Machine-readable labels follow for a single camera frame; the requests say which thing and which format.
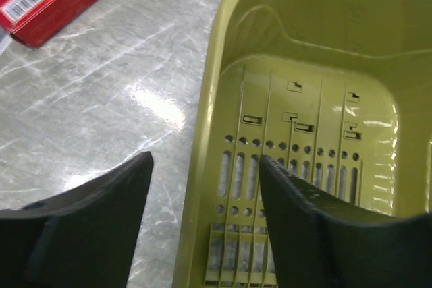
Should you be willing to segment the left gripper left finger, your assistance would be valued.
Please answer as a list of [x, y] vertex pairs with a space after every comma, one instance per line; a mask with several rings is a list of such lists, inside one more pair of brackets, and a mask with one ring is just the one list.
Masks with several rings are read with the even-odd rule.
[[1, 211], [2, 287], [125, 287], [154, 161], [142, 152], [76, 188]]

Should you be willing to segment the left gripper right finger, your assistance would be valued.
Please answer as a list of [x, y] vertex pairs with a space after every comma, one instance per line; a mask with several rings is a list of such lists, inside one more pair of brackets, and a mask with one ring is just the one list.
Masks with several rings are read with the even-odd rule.
[[431, 215], [344, 202], [270, 156], [259, 182], [280, 287], [430, 287]]

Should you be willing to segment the olive green rectangular basket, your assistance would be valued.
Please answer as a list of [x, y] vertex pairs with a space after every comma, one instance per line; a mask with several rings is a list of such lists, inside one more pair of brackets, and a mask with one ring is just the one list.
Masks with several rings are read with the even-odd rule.
[[221, 2], [174, 287], [277, 286], [263, 154], [373, 212], [429, 212], [431, 0]]

